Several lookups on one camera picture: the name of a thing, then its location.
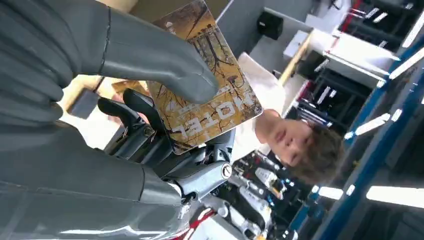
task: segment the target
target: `white shirt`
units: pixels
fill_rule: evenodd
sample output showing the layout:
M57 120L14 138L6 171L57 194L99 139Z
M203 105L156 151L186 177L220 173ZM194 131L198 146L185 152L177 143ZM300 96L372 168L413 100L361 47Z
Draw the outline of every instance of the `white shirt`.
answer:
M281 114L284 107L285 91L278 79L259 65L247 53L242 53L238 64L252 87L264 110L272 109ZM256 119L250 119L235 129L235 141L232 148L231 161L241 159L254 150L268 154L271 148L261 144L255 134Z

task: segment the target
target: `cable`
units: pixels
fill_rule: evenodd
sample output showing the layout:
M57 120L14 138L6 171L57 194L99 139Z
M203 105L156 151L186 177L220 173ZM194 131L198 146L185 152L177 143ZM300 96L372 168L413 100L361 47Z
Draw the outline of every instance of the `cable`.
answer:
M100 85L102 85L102 83L103 83L103 80L105 80L105 77L104 76L101 76L100 77L100 80L98 81L97 85L95 86L95 88L92 91L93 93L95 93L95 92L97 92L97 90L99 90Z

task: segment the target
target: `book cover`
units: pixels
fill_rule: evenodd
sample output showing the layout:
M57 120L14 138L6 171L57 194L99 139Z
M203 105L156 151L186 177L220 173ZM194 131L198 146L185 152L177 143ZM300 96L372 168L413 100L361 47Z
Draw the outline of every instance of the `book cover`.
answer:
M203 0L193 1L153 24L192 44L219 82L218 93L206 104L187 102L162 84L147 82L175 154L262 113L259 100Z

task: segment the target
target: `screw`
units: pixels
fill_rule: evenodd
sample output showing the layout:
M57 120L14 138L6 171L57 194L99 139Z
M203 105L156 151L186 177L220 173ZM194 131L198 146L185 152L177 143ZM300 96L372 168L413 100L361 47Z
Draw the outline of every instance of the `screw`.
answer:
M147 127L144 129L144 136L145 136L146 138L148 138L148 137L152 136L154 133L155 133L155 131L154 131L154 130L153 130L153 128L152 128L152 127L150 127L150 126L147 126Z
M229 165L228 163L222 166L222 177L224 179L230 178L232 172L233 172L233 169L231 168L231 165Z

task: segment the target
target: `black device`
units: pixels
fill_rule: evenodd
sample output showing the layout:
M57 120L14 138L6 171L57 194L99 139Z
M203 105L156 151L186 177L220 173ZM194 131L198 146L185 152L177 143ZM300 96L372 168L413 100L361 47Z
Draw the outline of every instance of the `black device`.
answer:
M283 32L283 23L284 20L281 17L264 11L257 19L257 29L260 34L278 40Z
M104 79L105 77L102 76L93 90L84 87L72 105L66 110L67 113L81 119L87 119L97 105L100 97L97 94L97 90Z

